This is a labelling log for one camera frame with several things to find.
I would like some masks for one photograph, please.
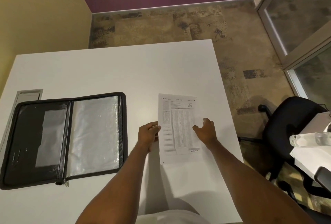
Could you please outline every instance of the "printed form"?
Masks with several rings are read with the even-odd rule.
[[[199,158],[201,144],[192,129],[198,120],[196,97],[159,94],[160,164]]]

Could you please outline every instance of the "plastic bottle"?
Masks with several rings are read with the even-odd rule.
[[[331,146],[331,133],[307,133],[290,136],[290,144],[294,147]]]

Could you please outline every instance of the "person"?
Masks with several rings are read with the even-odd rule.
[[[137,144],[126,162],[86,206],[76,224],[132,224],[136,222],[145,159],[161,129],[157,124],[158,122],[151,122],[139,128]],[[234,205],[245,224],[315,223],[281,189],[225,149],[216,138],[213,121],[204,118],[203,127],[193,126],[193,130],[213,154]],[[162,219],[161,223],[208,223],[201,216],[183,210],[160,213],[157,220],[159,219]]]

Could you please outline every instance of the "black chair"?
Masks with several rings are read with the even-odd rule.
[[[275,180],[284,164],[287,162],[303,176],[304,188],[308,193],[320,197],[331,198],[331,192],[321,187],[314,187],[313,180],[304,171],[294,164],[294,158],[290,155],[293,146],[290,145],[291,135],[299,134],[305,126],[318,113],[327,112],[319,104],[302,97],[289,97],[282,102],[271,114],[265,105],[259,105],[258,110],[265,112],[269,121],[263,130],[263,139],[238,137],[239,141],[265,143],[275,158],[274,166],[270,170],[269,180]]]
[[[293,190],[285,181],[279,181],[277,183],[278,187],[282,189],[283,191],[287,192],[288,196],[290,196],[296,203],[317,223],[317,224],[331,224],[331,216],[327,214],[323,214],[320,212],[317,212],[315,210],[312,210],[304,205],[301,205],[298,203],[297,199],[294,196]]]

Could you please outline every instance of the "white shirt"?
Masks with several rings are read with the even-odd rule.
[[[168,210],[139,215],[136,224],[210,224],[205,218],[186,210]]]

